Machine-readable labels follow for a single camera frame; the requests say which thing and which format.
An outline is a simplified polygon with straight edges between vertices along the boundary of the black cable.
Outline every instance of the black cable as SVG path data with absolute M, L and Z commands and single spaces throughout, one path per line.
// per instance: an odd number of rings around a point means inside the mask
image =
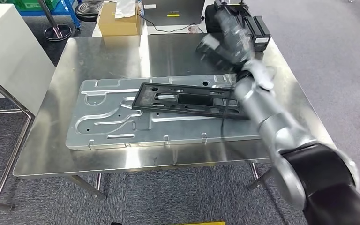
M 247 78 L 248 76 L 250 76 L 251 73 L 246 73 L 246 74 L 241 74 L 240 77 L 237 79 L 237 81 L 239 79 L 243 79 L 243 78 Z M 231 97 L 233 95 L 233 92 L 234 92 L 234 86 L 231 85 L 231 91 L 229 92 L 228 94 L 228 97 L 227 97 L 227 100 L 225 102 L 225 105 L 224 105 L 224 110 L 223 110 L 223 114 L 222 114 L 222 118 L 221 118 L 221 127 L 220 127 L 220 133 L 221 133 L 221 141 L 223 142 L 223 144 L 226 146 L 226 148 L 228 148 L 230 151 L 234 152 L 235 154 L 237 154 L 241 159 L 246 159 L 248 160 L 248 158 L 246 156 L 244 156 L 240 151 L 238 151 L 238 149 L 235 149 L 233 146 L 229 145 L 228 142 L 225 141 L 225 138 L 224 138 L 224 121 L 225 121 L 225 114 L 227 113 L 227 108 L 228 108 L 228 105 L 230 103 L 230 100 L 231 100 Z M 277 202 L 275 201 L 275 198 L 274 198 L 274 195 L 273 193 L 271 192 L 271 190 L 268 188 L 268 185 L 266 183 L 265 180 L 262 181 L 262 185 L 264 187 L 264 189 L 266 189 L 269 197 L 270 197 L 270 200 L 271 202 L 274 204 L 274 208 L 275 210 L 278 212 L 279 216 L 281 217 L 281 220 L 282 222 L 287 225 L 287 221 L 285 219 L 285 216 L 283 214 L 283 212 L 279 209 L 278 207 L 278 204 Z
M 152 26 L 154 26 L 154 29 L 155 29 L 156 31 L 161 31 L 161 32 L 166 32 L 166 33 L 172 33 L 172 32 L 178 31 L 178 30 L 183 30 L 183 29 L 185 29 L 185 28 L 187 28 L 187 27 L 189 27 L 189 26 L 196 25 L 195 23 L 192 23 L 192 24 L 190 24 L 190 25 L 188 25 L 188 26 L 185 26 L 185 27 L 180 28 L 180 29 L 175 29 L 175 30 L 172 30 L 172 31 L 158 30 L 157 27 L 155 26 L 155 24 L 154 24 L 153 22 L 147 20 L 144 16 L 141 16 L 140 14 L 138 14 L 138 15 L 139 15 L 139 17 L 143 18 L 143 19 L 146 20 L 147 22 L 151 23 Z

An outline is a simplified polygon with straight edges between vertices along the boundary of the metal plate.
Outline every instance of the metal plate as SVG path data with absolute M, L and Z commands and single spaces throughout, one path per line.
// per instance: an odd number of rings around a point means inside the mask
M 73 150 L 221 142 L 221 119 L 132 110 L 142 83 L 230 87 L 231 75 L 86 80 L 80 87 L 67 134 Z M 259 138 L 248 120 L 226 120 L 225 141 Z

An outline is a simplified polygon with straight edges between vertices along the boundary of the hole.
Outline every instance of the hole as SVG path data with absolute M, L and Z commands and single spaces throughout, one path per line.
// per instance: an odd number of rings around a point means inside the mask
M 211 94 L 211 95 L 222 95 L 223 93 L 222 92 L 211 91 L 211 92 L 209 92 L 209 94 Z
M 162 103 L 156 103 L 156 102 L 154 102 L 154 103 L 152 103 L 152 106 L 154 106 L 154 107 L 164 107 L 165 105 L 162 104 Z
M 227 113 L 233 113 L 233 114 L 237 114 L 237 113 L 239 113 L 239 111 L 238 110 L 236 110 L 236 109 L 227 109 L 227 111 L 226 111 Z
M 108 135 L 107 139 L 119 139 L 119 138 L 134 138 L 134 134 L 123 134 L 123 135 Z
M 226 106 L 227 105 L 227 99 L 225 98 L 215 98 L 215 105 L 218 106 Z M 228 106 L 233 107 L 233 106 L 237 106 L 237 100 L 234 99 L 230 99 L 230 101 L 228 101 Z
M 177 103 L 187 105 L 213 106 L 213 98 L 212 96 L 207 95 L 179 94 Z
M 170 108 L 171 109 L 180 109 L 179 105 L 171 105 Z
M 216 109 L 216 108 L 212 108 L 212 109 L 210 109 L 210 112 L 211 112 L 211 113 L 219 113 L 220 110 L 219 110 L 219 109 Z
M 186 110 L 195 111 L 195 112 L 204 112 L 204 111 L 205 111 L 205 109 L 200 109 L 200 108 L 197 108 L 197 107 L 192 107 L 192 106 L 190 106 L 190 105 L 186 105 L 186 106 L 184 106 L 184 108 L 185 108 Z
M 161 94 L 158 93 L 154 96 L 155 100 L 164 100 L 169 102 L 175 102 L 177 100 L 177 95 L 171 95 L 171 94 Z

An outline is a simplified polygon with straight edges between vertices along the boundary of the black stool seat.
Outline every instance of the black stool seat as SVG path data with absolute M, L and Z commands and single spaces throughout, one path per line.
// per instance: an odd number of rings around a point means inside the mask
M 102 7 L 103 3 L 101 1 L 82 2 L 76 6 L 75 15 L 81 21 L 96 22 Z

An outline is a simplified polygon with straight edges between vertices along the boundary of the blue shelf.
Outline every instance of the blue shelf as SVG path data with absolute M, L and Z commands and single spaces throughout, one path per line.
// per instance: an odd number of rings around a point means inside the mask
M 74 0 L 69 0 L 69 2 L 71 3 L 70 6 L 67 7 L 72 7 L 72 4 L 74 3 Z M 21 16 L 45 16 L 45 13 L 43 11 L 20 11 L 19 13 Z M 59 1 L 59 3 L 57 4 L 56 8 L 51 11 L 52 15 L 69 15 L 68 10 L 66 10 L 64 8 L 64 5 L 61 1 Z

